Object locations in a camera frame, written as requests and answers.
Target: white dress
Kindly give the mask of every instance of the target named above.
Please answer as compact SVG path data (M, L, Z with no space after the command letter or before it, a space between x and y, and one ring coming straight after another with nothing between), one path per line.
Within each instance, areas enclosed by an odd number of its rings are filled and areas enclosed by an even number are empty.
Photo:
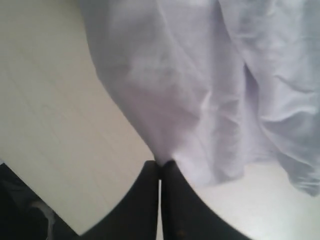
M193 184L279 161L320 193L320 1L80 0L97 75Z

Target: floor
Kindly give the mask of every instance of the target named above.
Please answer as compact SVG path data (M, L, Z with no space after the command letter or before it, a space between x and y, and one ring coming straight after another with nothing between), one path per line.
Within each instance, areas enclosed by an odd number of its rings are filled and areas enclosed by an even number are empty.
M1 0L0 33L0 159L81 234L152 154L97 80L75 0ZM320 197L274 162L195 190L253 240L320 239Z

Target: light purple cloth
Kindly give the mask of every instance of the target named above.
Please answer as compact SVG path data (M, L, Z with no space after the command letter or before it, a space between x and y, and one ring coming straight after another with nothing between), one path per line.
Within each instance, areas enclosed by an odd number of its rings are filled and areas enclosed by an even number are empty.
M197 185L277 160L320 192L320 1L80 0L97 75Z

